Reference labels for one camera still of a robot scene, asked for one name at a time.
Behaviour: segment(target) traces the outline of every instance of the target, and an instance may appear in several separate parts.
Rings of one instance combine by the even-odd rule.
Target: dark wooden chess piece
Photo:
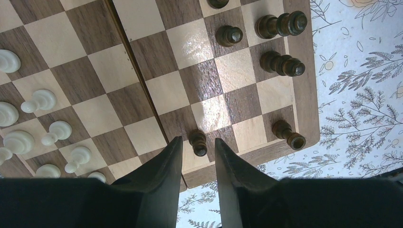
[[[214,9],[221,9],[228,4],[230,0],[207,0],[209,5]]]
[[[287,144],[295,151],[299,151],[304,148],[307,143],[304,136],[299,133],[292,132],[291,126],[284,120],[279,120],[275,122],[271,131],[279,139],[285,139]]]
[[[262,39],[274,38],[277,34],[286,37],[301,34],[307,27],[308,19],[301,11],[283,13],[278,18],[273,15],[261,17],[255,24],[255,31]]]
[[[231,47],[241,42],[243,38],[242,30],[238,27],[225,25],[220,27],[215,33],[217,43],[223,47]]]
[[[201,130],[193,130],[189,133],[189,143],[193,152],[199,157],[207,154],[206,135]]]
[[[281,76],[299,76],[305,72],[305,65],[290,55],[281,55],[277,51],[268,51],[260,57],[260,66],[263,70]]]

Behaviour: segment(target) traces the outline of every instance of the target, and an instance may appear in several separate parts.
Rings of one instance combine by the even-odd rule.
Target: chessboard
[[[188,188],[216,179],[216,137],[253,165],[294,152],[273,135],[275,119],[286,120],[305,136],[305,148],[319,141],[309,1],[230,0],[222,9],[213,9],[207,0],[113,4],[163,131],[169,141],[183,137],[182,174]],[[309,19],[302,34],[270,40],[256,35],[260,17],[297,10]],[[240,28],[242,41],[220,46],[215,32],[224,25]],[[298,58],[305,73],[288,77],[263,71],[259,59],[270,50]],[[188,134],[194,129],[206,133],[207,156],[192,151]]]
[[[0,49],[21,59],[17,72],[0,72],[0,101],[19,111],[14,125],[0,129],[0,146],[14,130],[30,133],[36,142],[32,151],[14,154],[0,166],[4,177],[32,177],[40,166],[53,164],[62,178],[85,178],[98,171],[110,184],[153,158],[169,142],[105,1],[2,0]],[[39,89],[52,91],[56,106],[22,112],[21,104]],[[41,138],[58,120],[72,126],[71,136],[44,146]],[[66,173],[64,167],[77,146],[89,148],[92,157],[75,173]]]
[[[0,166],[5,177],[31,177],[48,163],[62,171],[72,149],[83,145],[92,160],[62,177],[99,171],[112,183],[181,135],[182,176],[193,188],[216,179],[216,137],[252,165],[294,152],[271,132],[274,119],[305,136],[306,148],[319,141],[311,22],[295,37],[260,39],[254,30],[268,14],[299,10],[310,18],[309,1],[230,0],[222,9],[207,0],[25,2],[6,0],[0,9],[0,49],[22,62],[18,72],[0,73],[0,101],[20,111],[34,91],[49,89],[58,104],[20,112],[16,124],[0,129],[2,137],[24,130],[38,142]],[[218,45],[215,31],[223,25],[240,28],[242,41]],[[269,50],[298,58],[305,73],[263,71],[259,58]],[[73,134],[43,146],[41,137],[57,120],[70,123]],[[194,129],[206,133],[206,156],[192,151]]]

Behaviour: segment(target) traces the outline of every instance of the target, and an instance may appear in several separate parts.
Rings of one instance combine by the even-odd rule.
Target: white chess piece
[[[97,178],[97,179],[100,180],[102,183],[105,183],[105,182],[106,182],[106,177],[105,177],[105,175],[103,175],[103,174],[100,173],[100,172],[93,172],[93,173],[91,173],[91,174],[88,176],[88,178]]]
[[[39,167],[35,173],[35,177],[39,178],[59,178],[60,169],[56,165],[46,164]]]
[[[13,125],[18,117],[18,110],[12,104],[0,102],[0,127]]]
[[[70,137],[72,132],[71,126],[64,121],[56,121],[49,127],[49,133],[47,133],[41,140],[45,146],[50,146],[58,140],[64,140]]]
[[[34,148],[35,140],[31,134],[25,131],[13,131],[3,139],[4,147],[0,148],[0,165],[12,158],[15,154],[26,154]]]
[[[67,163],[64,170],[67,173],[74,173],[80,167],[80,165],[89,162],[91,159],[91,151],[84,146],[78,146],[71,152],[73,158],[71,162]]]
[[[0,71],[4,73],[14,73],[21,67],[21,60],[9,50],[0,50]]]
[[[32,99],[21,104],[21,110],[25,113],[33,113],[36,110],[52,109],[58,99],[55,94],[47,89],[40,89],[32,94]]]

